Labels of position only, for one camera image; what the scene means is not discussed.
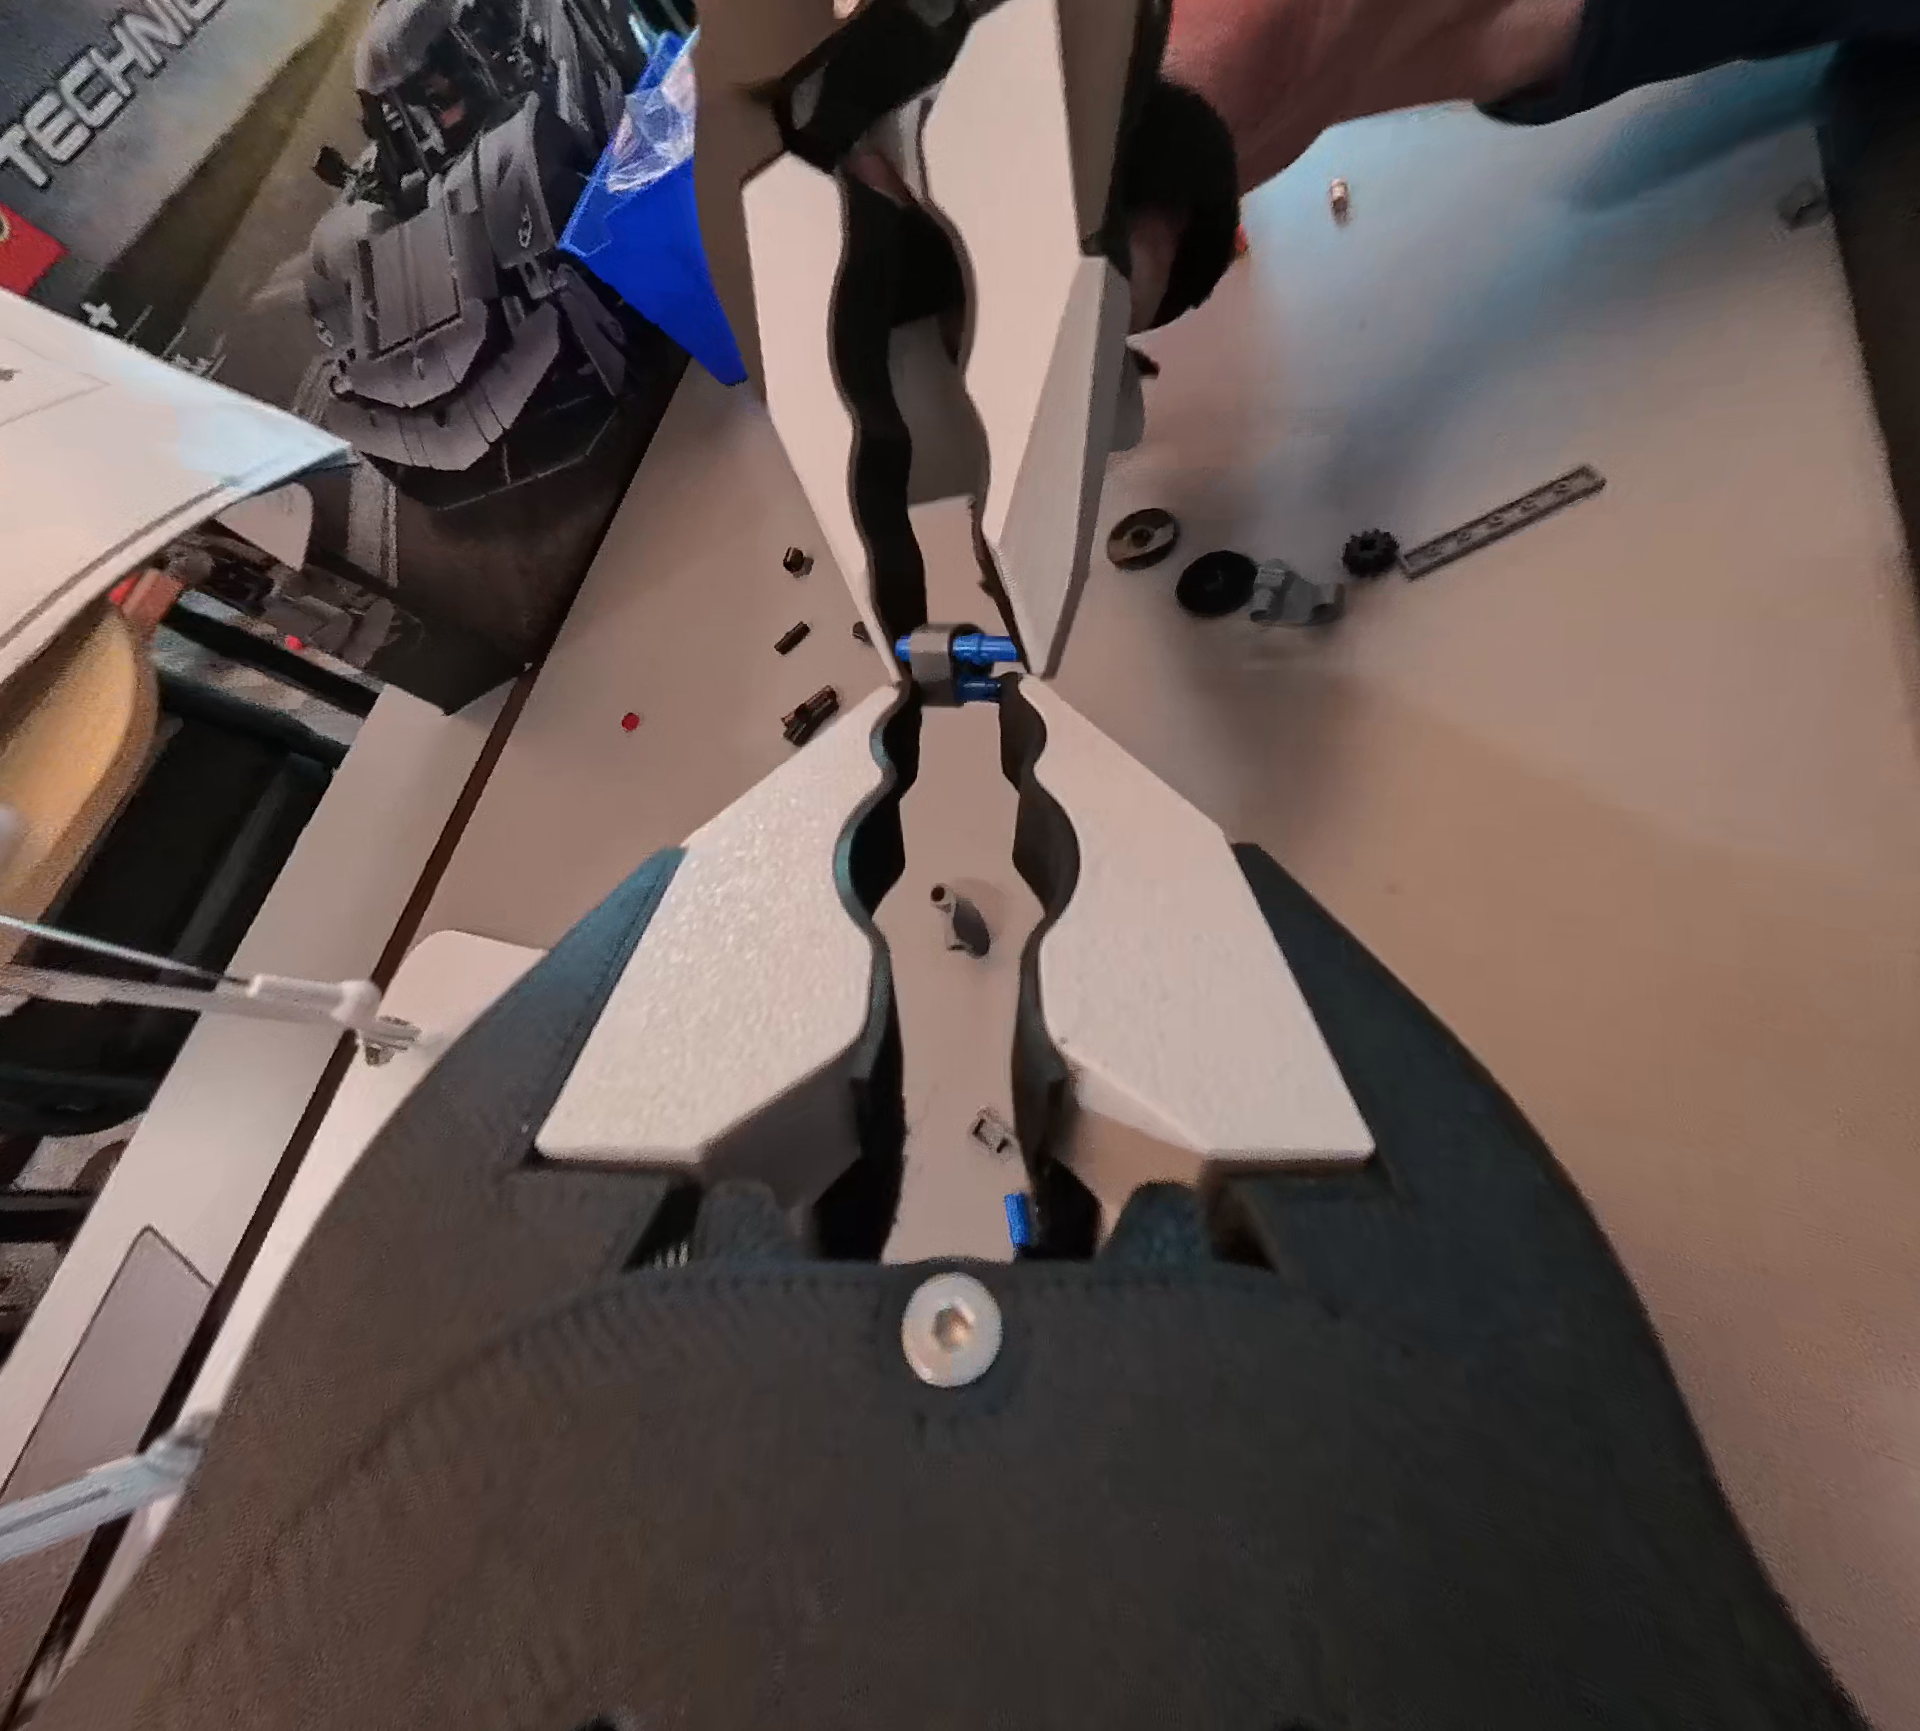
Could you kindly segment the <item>grey lego hook piece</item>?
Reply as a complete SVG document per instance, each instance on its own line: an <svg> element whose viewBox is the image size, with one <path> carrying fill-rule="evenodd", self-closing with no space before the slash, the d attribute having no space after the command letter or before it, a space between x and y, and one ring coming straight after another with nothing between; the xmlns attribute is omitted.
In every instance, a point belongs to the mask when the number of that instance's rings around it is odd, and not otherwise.
<svg viewBox="0 0 1920 1731"><path fill-rule="evenodd" d="M1282 561L1257 566L1247 615L1270 631L1324 631L1347 615L1347 588L1319 584Z"/></svg>

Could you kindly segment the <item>lego sticker sheet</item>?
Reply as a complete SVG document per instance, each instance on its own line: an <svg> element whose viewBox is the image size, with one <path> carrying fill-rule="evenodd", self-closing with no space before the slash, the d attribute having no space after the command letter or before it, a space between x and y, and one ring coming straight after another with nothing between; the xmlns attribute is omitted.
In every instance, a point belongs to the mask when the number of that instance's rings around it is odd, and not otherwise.
<svg viewBox="0 0 1920 1731"><path fill-rule="evenodd" d="M112 584L347 442L2 293L2 679Z"/></svg>

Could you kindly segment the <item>dark lego set box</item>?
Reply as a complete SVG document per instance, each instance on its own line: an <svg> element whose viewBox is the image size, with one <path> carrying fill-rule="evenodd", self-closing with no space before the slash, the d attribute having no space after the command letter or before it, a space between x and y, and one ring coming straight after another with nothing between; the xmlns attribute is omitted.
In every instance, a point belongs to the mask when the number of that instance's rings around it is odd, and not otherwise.
<svg viewBox="0 0 1920 1731"><path fill-rule="evenodd" d="M627 0L2 0L5 293L340 440L237 602L461 711L679 377L563 243L641 69Z"/></svg>

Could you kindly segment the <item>clear plastic bag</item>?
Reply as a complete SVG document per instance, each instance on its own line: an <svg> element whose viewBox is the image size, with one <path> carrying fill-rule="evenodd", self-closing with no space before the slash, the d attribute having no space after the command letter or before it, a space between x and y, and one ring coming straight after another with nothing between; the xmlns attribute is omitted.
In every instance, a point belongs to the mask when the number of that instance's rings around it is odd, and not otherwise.
<svg viewBox="0 0 1920 1731"><path fill-rule="evenodd" d="M623 101L623 117L606 153L606 185L614 193L654 188L691 166L697 141L701 33L665 33L647 60L641 81Z"/></svg>

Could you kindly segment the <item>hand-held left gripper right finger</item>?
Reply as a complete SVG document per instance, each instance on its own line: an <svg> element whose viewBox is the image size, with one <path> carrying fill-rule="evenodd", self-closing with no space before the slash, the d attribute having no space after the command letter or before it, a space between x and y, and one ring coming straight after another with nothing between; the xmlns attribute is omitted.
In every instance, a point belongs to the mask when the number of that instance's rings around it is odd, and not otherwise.
<svg viewBox="0 0 1920 1731"><path fill-rule="evenodd" d="M1135 1191L1359 1168L1376 1134L1228 835L1041 679L998 703L1019 962L1011 1097L1034 1179Z"/></svg>

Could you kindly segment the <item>long grey lego plate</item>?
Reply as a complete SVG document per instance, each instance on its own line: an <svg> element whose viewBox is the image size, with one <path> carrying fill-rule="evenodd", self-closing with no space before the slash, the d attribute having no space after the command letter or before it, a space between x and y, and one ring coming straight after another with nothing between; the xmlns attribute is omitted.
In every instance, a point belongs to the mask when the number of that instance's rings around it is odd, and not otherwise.
<svg viewBox="0 0 1920 1731"><path fill-rule="evenodd" d="M1454 526L1453 531L1444 531L1419 546L1406 546L1395 558L1399 575L1409 582L1435 576L1442 568L1484 553L1491 546L1511 540L1518 534L1549 518L1557 518L1563 509L1571 509L1578 503L1601 498L1605 492L1606 480L1594 465L1576 465L1572 471L1553 476L1549 482L1525 492L1522 498L1480 512L1468 523Z"/></svg>

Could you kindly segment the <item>blue storage bin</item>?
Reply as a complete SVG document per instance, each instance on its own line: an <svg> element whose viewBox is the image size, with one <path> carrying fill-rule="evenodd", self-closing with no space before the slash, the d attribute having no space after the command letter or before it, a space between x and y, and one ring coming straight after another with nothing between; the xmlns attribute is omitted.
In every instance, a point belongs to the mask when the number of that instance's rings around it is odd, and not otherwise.
<svg viewBox="0 0 1920 1731"><path fill-rule="evenodd" d="M563 253L722 386L741 386L746 368L711 279L693 159L654 188L614 193L606 185L607 149L570 213Z"/></svg>

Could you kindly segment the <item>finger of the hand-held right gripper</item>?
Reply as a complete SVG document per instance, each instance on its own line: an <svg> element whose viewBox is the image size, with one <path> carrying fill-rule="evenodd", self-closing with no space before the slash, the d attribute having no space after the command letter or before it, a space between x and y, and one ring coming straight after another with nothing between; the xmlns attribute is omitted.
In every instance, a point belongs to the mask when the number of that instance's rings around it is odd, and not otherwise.
<svg viewBox="0 0 1920 1731"><path fill-rule="evenodd" d="M1083 231L1073 130L1063 2L1004 0L973 22L919 135L926 206L966 267L978 539L1041 679L1087 590L1131 318L1128 279Z"/></svg>
<svg viewBox="0 0 1920 1731"><path fill-rule="evenodd" d="M899 643L924 624L926 595L890 364L896 217L803 159L762 171L741 206L767 414L858 621L906 684Z"/></svg>

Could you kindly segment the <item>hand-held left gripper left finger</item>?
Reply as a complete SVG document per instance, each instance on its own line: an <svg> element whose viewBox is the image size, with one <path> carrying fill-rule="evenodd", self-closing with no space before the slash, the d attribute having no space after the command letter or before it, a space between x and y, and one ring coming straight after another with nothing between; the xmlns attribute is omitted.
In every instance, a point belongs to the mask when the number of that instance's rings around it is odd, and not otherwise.
<svg viewBox="0 0 1920 1731"><path fill-rule="evenodd" d="M919 698L877 688L684 838L540 1125L543 1160L890 1231L906 1114L894 962Z"/></svg>

